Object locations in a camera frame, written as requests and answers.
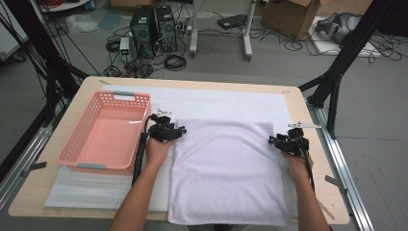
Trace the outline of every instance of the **gray floor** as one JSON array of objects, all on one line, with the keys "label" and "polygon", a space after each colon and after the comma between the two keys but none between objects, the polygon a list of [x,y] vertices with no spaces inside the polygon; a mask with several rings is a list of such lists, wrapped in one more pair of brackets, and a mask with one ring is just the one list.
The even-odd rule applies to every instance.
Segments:
[{"label": "gray floor", "polygon": [[[83,12],[79,9],[67,14]],[[105,38],[128,25],[129,19],[106,10],[90,14],[105,23],[100,24],[105,30],[72,38],[100,72],[107,65]],[[202,23],[216,28],[216,19]],[[254,26],[259,26],[259,18],[255,18]],[[94,73],[66,37],[63,39],[71,61],[85,72]],[[253,39],[252,48],[254,56],[248,62],[242,54],[241,38],[202,34],[196,58],[185,55],[186,69],[164,72],[172,80],[299,86],[322,74],[335,59],[311,56],[305,48],[289,51],[274,36],[262,41]],[[408,54],[406,44],[401,49]],[[393,62],[382,58],[369,64],[368,59],[359,58],[342,81],[336,135],[375,230],[408,230],[408,183],[404,180],[408,142],[403,120],[408,115],[407,64],[407,59]],[[151,77],[163,79],[165,75],[156,71]],[[0,161],[43,105],[38,79],[29,62],[0,64]],[[7,214],[9,203],[1,210],[0,230],[107,230],[110,223],[96,219],[12,218]],[[355,226],[351,222],[335,226],[334,230],[355,230]]]}]

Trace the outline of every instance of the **desktop computer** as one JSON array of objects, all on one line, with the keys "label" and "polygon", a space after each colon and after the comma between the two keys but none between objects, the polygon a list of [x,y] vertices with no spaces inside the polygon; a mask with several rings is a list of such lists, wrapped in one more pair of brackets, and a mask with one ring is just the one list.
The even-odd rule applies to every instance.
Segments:
[{"label": "desktop computer", "polygon": [[138,58],[154,58],[154,45],[159,38],[153,6],[136,6],[130,22],[130,29]]},{"label": "desktop computer", "polygon": [[170,6],[156,8],[157,22],[159,26],[159,38],[162,51],[176,51],[177,37],[173,12]]}]

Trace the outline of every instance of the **white cloth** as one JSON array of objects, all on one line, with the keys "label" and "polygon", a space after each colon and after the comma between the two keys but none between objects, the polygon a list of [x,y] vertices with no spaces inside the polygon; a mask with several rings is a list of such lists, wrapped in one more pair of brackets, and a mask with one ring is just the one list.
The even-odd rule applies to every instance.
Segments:
[{"label": "white cloth", "polygon": [[178,126],[187,134],[175,143],[169,222],[289,223],[272,123],[179,118]]},{"label": "white cloth", "polygon": [[44,206],[117,209],[131,185],[132,176],[73,171],[61,166]]}]

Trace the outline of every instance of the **black pole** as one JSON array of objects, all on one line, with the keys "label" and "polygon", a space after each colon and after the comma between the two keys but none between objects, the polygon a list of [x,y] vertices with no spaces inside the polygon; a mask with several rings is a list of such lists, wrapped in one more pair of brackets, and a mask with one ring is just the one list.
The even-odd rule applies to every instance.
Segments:
[{"label": "black pole", "polygon": [[308,97],[308,102],[317,108],[322,108],[324,101],[330,95],[327,129],[330,132],[332,139],[336,138],[334,128],[339,100],[340,82],[342,81],[345,72],[358,57],[375,30],[398,1],[400,0],[373,0],[358,23],[356,29],[345,41],[343,49],[340,51],[329,69],[323,75],[299,87],[301,91],[305,91],[318,86],[315,92]]}]

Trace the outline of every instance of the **white towel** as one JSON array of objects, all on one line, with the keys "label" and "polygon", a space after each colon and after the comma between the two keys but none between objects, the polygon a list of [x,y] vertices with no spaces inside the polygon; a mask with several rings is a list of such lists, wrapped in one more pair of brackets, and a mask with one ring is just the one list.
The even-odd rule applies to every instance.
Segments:
[{"label": "white towel", "polygon": [[280,153],[272,123],[179,119],[168,221],[177,224],[287,225]]}]

